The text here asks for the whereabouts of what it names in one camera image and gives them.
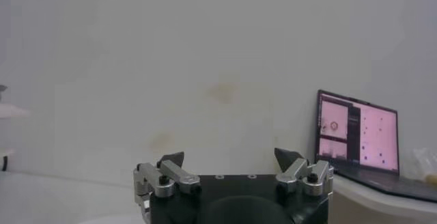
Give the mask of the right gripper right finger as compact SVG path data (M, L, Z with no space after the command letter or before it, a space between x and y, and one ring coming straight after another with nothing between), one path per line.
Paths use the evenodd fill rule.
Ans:
M285 194L295 193L299 186L311 197L333 194L334 167L328 161L311 164L300 153L282 148L275 148L274 156L281 169L275 180Z

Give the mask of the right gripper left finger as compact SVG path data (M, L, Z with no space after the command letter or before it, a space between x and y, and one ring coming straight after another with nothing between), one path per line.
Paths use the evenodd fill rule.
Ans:
M139 163L133 170L135 203L142 214L150 211L150 197L169 198L178 188L194 195L201 190L201 178L182 168L184 152L164 155L156 165Z

